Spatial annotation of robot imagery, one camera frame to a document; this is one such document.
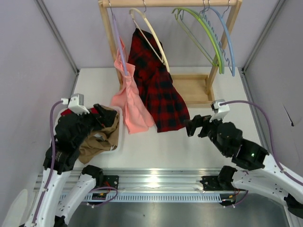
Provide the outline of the red plaid skirt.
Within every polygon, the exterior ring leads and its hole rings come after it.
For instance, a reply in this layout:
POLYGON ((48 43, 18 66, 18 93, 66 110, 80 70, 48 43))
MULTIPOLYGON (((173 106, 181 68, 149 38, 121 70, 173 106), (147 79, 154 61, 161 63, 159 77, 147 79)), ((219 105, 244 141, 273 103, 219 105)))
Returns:
POLYGON ((177 131, 189 120, 185 101, 173 86, 153 35, 135 29, 128 63, 135 66, 134 80, 141 100, 157 127, 157 132, 177 131))

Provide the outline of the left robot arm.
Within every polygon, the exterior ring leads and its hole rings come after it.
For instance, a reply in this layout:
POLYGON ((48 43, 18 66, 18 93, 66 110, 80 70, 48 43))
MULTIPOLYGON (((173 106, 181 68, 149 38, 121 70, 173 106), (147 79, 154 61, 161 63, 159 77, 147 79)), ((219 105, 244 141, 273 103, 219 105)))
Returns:
POLYGON ((97 111, 82 104, 68 104, 70 114, 59 118, 56 126, 50 114, 51 145, 45 154, 43 178, 33 209, 23 224, 25 227, 66 227, 76 209, 91 192, 117 192, 107 185, 101 168, 88 165, 83 168, 76 185, 61 199, 64 185, 80 156, 80 146, 90 133, 107 122, 100 105, 97 111))

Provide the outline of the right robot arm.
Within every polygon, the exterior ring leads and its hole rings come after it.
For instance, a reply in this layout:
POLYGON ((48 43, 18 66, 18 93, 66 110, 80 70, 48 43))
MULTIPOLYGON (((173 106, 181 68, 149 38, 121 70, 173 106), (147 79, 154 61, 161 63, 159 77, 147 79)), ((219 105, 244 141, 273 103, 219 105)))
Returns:
POLYGON ((302 218, 302 186, 282 174, 273 156, 259 144, 244 139, 242 131, 232 122, 196 115, 187 120, 185 126, 189 137, 201 128, 198 137, 208 138, 224 157, 236 165, 223 166, 210 180, 203 177, 201 184, 207 190, 254 192, 281 203, 291 214, 302 218))

